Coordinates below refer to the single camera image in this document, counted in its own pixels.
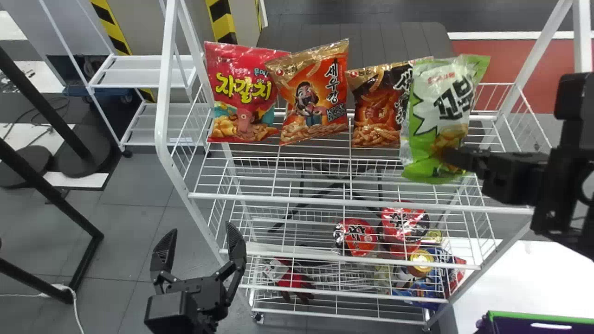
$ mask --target white cable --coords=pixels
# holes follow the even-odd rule
[[[72,290],[72,288],[69,286],[66,286],[66,288],[72,294],[72,303],[74,304],[74,317],[76,318],[76,323],[78,324],[78,329],[80,329],[80,334],[84,334],[83,325],[81,325],[80,319],[78,318],[78,309],[77,309],[77,305],[76,305],[76,299],[77,299],[76,292],[74,290]]]
[[[70,294],[72,294],[72,303],[74,305],[74,317],[76,318],[76,323],[78,324],[78,329],[80,330],[80,333],[84,334],[83,325],[80,323],[80,319],[78,318],[78,308],[77,308],[77,304],[76,304],[76,300],[77,300],[76,292],[74,290],[72,290],[72,288],[70,288],[69,286],[66,286],[63,284],[52,284],[52,285],[60,290],[69,290]],[[43,297],[43,298],[49,298],[49,296],[44,293],[41,293],[38,295],[4,294],[4,295],[0,295],[0,297]]]

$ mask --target chip bag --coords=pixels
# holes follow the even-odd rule
[[[408,107],[414,62],[347,71],[346,79],[355,96],[353,147],[400,147],[400,128]]]
[[[260,141],[272,127],[276,88],[264,63],[288,52],[204,42],[208,80],[214,94],[209,142]]]
[[[348,128],[345,80],[349,40],[318,46],[266,62],[287,114],[280,144],[338,133]]]
[[[440,155],[444,147],[460,147],[468,134],[476,86],[490,59],[460,55],[414,64],[408,113],[400,131],[404,177],[442,184],[466,172],[442,163]]]

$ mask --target white shelving unit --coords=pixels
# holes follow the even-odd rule
[[[240,288],[253,311],[417,324],[429,329],[528,230],[533,209],[503,206],[484,196],[481,182],[474,174],[444,185],[412,182],[401,175],[397,149],[350,147],[352,117],[349,131],[333,137],[282,147],[278,145],[279,136],[250,144],[206,143],[208,154],[196,155],[198,145],[206,142],[209,132],[208,105],[186,109],[179,129],[171,116],[181,111],[168,103],[169,87],[175,82],[171,55],[179,2],[170,0],[166,10],[154,133],[156,150],[221,264],[226,262],[227,253],[224,223],[232,222],[244,234],[248,265]],[[558,28],[562,20],[558,16],[564,16],[571,3],[559,1],[520,76],[529,77],[545,49],[542,44],[548,44],[552,37],[549,30]],[[198,73],[206,73],[203,59],[195,66]],[[210,87],[207,81],[202,82],[200,100],[211,102]],[[525,82],[522,79],[479,85],[465,145],[493,152],[549,152],[551,143],[522,93]],[[280,127],[281,123],[282,118],[277,117],[275,126]],[[169,132],[172,129],[180,130],[173,146]],[[382,267],[391,270],[393,266],[421,263],[385,259],[387,252],[381,241],[372,257],[351,257],[336,247],[336,223],[345,218],[361,218],[377,226],[382,208],[403,200],[411,202],[406,207],[427,212],[431,229],[439,230],[443,236],[440,248],[466,260],[451,263],[436,257],[435,262],[423,263],[442,270],[465,271],[464,278],[456,282],[457,288],[447,291],[450,294],[390,294],[388,287],[393,286],[396,278],[378,275]],[[204,207],[207,201],[212,202],[211,209],[201,212],[197,203]],[[492,222],[510,217],[523,222],[523,228],[517,235],[500,240],[501,236],[494,234]],[[293,272],[311,279],[313,288],[275,285],[263,271],[266,261],[271,259],[288,261]],[[449,286],[437,284],[435,290],[441,292]],[[287,303],[282,291],[311,293],[315,298],[304,305],[292,294]],[[430,311],[407,301],[435,303],[439,309]]]
[[[56,34],[58,35],[63,47],[65,48],[73,66],[75,67],[78,75],[83,82],[86,90],[89,93],[89,97],[93,104],[101,114],[103,121],[107,125],[113,139],[118,144],[120,150],[123,152],[126,146],[154,146],[154,111],[156,105],[145,101],[140,95],[138,89],[157,89],[159,88],[159,74],[162,63],[161,55],[117,55],[113,46],[103,38],[103,35],[99,32],[99,28],[95,25],[94,20],[91,19],[90,15],[94,13],[88,13],[84,6],[82,6],[81,0],[77,0],[77,4],[85,13],[89,19],[89,24],[93,26],[97,34],[105,44],[106,53],[108,57],[105,59],[103,64],[95,72],[91,79],[87,80],[83,73],[83,70],[75,60],[66,40],[64,39],[60,29],[56,25],[52,13],[48,10],[45,0],[39,0],[45,14],[47,15],[50,23]],[[159,4],[164,10],[162,0],[159,0]],[[190,46],[190,55],[180,55],[177,48],[174,46],[175,51],[171,55],[173,68],[172,68],[172,82],[170,87],[173,89],[184,89],[188,96],[188,103],[176,103],[172,105],[178,105],[184,107],[184,115],[187,114],[187,110],[195,106],[196,104],[206,104],[206,101],[199,100],[198,95],[193,93],[192,90],[195,88],[194,84],[198,76],[196,62],[202,58],[203,53],[201,46],[198,43],[198,39],[193,29],[191,17],[188,13],[188,8],[185,2],[179,6],[179,21],[184,27],[184,35]],[[95,97],[96,89],[134,89],[136,94],[140,97],[142,103],[138,106],[134,117],[132,118],[130,125],[126,132],[121,137],[118,137],[114,132],[109,120],[106,118],[103,108]],[[176,120],[179,119],[175,112],[171,113],[172,125],[176,124]],[[175,128],[171,128],[169,131],[171,138],[175,138],[179,135],[176,133]]]

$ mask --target black metal stand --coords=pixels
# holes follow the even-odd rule
[[[0,48],[0,70],[66,142],[67,147],[64,147],[64,151],[56,157],[58,168],[62,173],[79,178],[91,175],[105,165],[112,148],[109,140],[94,127],[79,125],[77,128],[81,129],[77,131],[78,134],[71,130],[2,48]]]
[[[78,226],[91,235],[91,242],[89,243],[87,250],[84,252],[83,258],[78,264],[78,267],[74,272],[74,276],[68,285],[70,288],[76,291],[83,280],[84,274],[89,268],[91,259],[93,258],[97,247],[101,243],[101,240],[103,240],[103,233],[101,233],[101,231],[99,231],[83,215],[81,215],[80,212],[73,208],[70,203],[62,198],[62,194],[56,188],[54,188],[41,175],[39,175],[35,169],[33,169],[27,163],[27,161],[23,159],[23,157],[15,152],[12,147],[10,147],[10,145],[8,145],[3,140],[0,140],[0,159],[10,166],[14,171],[16,171],[20,177],[25,179],[28,184],[37,189],[37,191],[43,194],[57,208],[64,212],[64,214],[72,219]],[[49,283],[2,259],[0,259],[0,272],[32,288],[38,289],[45,294],[55,297],[64,303],[72,303],[72,297],[66,297],[66,293],[69,295],[68,291],[61,291]]]

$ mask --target yellow black striped pillar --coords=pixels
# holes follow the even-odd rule
[[[109,8],[107,0],[90,0],[90,2],[118,54],[132,55],[130,46],[128,45],[128,42],[126,42],[126,38],[124,37],[118,22],[115,20],[115,16],[111,11],[111,8]],[[153,92],[151,92],[150,89],[140,89],[139,91],[145,100],[148,100],[149,102],[155,101]]]
[[[262,19],[260,18],[260,0],[255,0],[256,2],[256,16],[258,17],[258,28],[262,31]]]
[[[237,44],[229,0],[206,0],[206,6],[214,39],[220,43]]]

